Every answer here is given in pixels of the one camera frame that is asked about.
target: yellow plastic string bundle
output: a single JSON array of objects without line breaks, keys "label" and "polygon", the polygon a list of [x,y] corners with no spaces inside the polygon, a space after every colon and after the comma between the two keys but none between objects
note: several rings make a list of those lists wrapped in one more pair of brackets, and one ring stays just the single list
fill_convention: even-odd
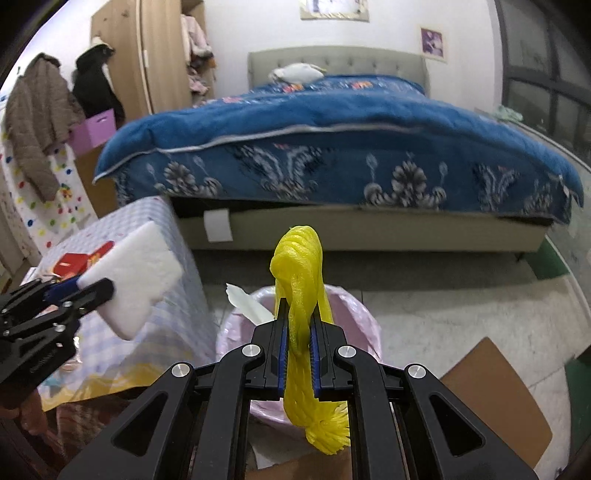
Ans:
[{"label": "yellow plastic string bundle", "polygon": [[322,321],[333,323],[322,281],[322,246],[313,228],[296,226],[283,236],[271,260],[271,273],[275,315],[281,298],[290,306],[285,413],[293,425],[306,429],[310,444],[334,455],[350,445],[349,417],[346,402],[320,402],[312,388],[310,317],[316,304]]}]

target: picture frame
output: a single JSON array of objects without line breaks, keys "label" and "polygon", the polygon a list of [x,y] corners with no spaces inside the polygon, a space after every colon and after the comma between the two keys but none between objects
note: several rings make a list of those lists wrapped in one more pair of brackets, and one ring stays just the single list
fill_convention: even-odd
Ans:
[{"label": "picture frame", "polygon": [[447,52],[443,32],[434,28],[421,27],[421,52],[425,58],[447,61]]},{"label": "picture frame", "polygon": [[369,22],[368,0],[299,0],[302,20]]}]

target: small purple picture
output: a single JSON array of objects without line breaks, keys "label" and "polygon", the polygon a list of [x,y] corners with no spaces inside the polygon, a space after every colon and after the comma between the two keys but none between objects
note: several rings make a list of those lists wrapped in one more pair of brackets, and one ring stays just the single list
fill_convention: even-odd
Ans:
[{"label": "small purple picture", "polygon": [[423,54],[436,60],[445,60],[443,34],[428,28],[421,28]]}]

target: blue bedspread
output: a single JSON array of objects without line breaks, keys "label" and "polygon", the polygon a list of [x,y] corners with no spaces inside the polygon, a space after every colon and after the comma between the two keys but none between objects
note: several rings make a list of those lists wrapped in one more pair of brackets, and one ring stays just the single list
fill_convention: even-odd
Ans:
[{"label": "blue bedspread", "polygon": [[158,193],[570,219],[573,166],[483,116],[384,76],[275,84],[123,127],[95,180]]}]

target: tufted headboard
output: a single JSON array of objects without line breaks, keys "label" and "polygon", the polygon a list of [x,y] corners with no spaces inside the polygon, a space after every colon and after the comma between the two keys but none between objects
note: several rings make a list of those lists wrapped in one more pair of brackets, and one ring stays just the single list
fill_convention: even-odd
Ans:
[{"label": "tufted headboard", "polygon": [[429,93],[429,75],[425,59],[413,53],[382,48],[321,46],[292,47],[255,51],[248,54],[250,88],[269,83],[269,73],[290,63],[313,63],[327,74],[396,75],[422,85]]}]

